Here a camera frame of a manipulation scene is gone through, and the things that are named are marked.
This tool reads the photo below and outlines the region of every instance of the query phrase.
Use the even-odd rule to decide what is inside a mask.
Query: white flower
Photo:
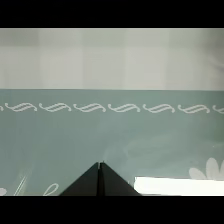
[[[224,180],[224,161],[219,170],[219,165],[214,158],[209,158],[206,163],[206,175],[196,168],[190,168],[190,177],[196,180]]]
[[[4,188],[0,188],[0,196],[3,196],[7,193],[7,190]]]

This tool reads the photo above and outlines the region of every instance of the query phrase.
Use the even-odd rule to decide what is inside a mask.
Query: decorative border
[[[14,112],[21,112],[21,111],[31,109],[31,108],[34,111],[38,111],[38,107],[34,106],[31,103],[21,103],[16,106],[9,106],[8,103],[5,103],[5,107]],[[174,113],[174,112],[176,112],[176,110],[179,110],[179,111],[182,111],[187,114],[194,114],[199,111],[205,111],[206,113],[210,113],[210,111],[211,111],[211,109],[209,109],[207,106],[201,105],[201,104],[194,105],[194,106],[187,107],[187,108],[182,108],[181,105],[177,105],[177,108],[175,109],[174,107],[172,107],[169,104],[160,104],[158,106],[151,107],[151,108],[147,108],[146,104],[143,104],[142,108],[136,106],[135,104],[124,104],[119,107],[112,107],[111,104],[108,104],[107,108],[106,108],[106,107],[102,106],[101,104],[92,103],[92,104],[89,104],[89,105],[86,105],[83,107],[78,107],[77,104],[73,104],[73,108],[74,108],[73,109],[72,107],[70,107],[64,103],[57,103],[57,104],[53,104],[53,105],[47,106],[47,107],[44,107],[42,103],[39,103],[39,108],[42,110],[46,110],[48,112],[56,112],[56,111],[59,111],[62,109],[67,109],[69,112],[71,112],[72,110],[75,109],[75,110],[79,110],[79,111],[85,112],[85,113],[92,112],[92,111],[98,110],[98,109],[100,109],[102,112],[106,112],[109,109],[109,110],[117,112],[117,113],[123,113],[123,112],[127,112],[130,110],[136,110],[136,112],[141,112],[141,109],[147,110],[150,113],[160,113],[165,110],[170,110],[171,113]],[[5,110],[4,107],[0,106],[0,111],[4,111],[4,110]],[[214,110],[220,114],[224,114],[224,108],[217,109],[216,105],[212,106],[212,110]]]

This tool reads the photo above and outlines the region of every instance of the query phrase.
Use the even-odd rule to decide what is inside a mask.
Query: green surface
[[[59,184],[62,192],[93,163],[105,161],[133,185],[134,177],[190,178],[189,169],[205,173],[206,161],[224,160],[224,92],[212,91],[107,91],[107,90],[1,90],[0,188],[19,195],[43,195],[49,185]],[[5,107],[30,103],[37,107],[15,112]],[[57,103],[72,108],[48,112]],[[84,113],[74,109],[98,103]],[[136,109],[118,113],[107,105],[135,104]],[[169,104],[175,112],[151,113],[142,105]],[[178,110],[205,105],[187,114]]]

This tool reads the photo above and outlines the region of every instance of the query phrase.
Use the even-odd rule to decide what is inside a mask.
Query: black triangular object
[[[97,196],[98,165],[95,163],[60,196]]]
[[[104,196],[141,196],[107,164],[100,163],[104,180]]]

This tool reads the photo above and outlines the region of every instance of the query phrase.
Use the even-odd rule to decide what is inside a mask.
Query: white wall
[[[0,29],[0,88],[224,90],[223,29]]]

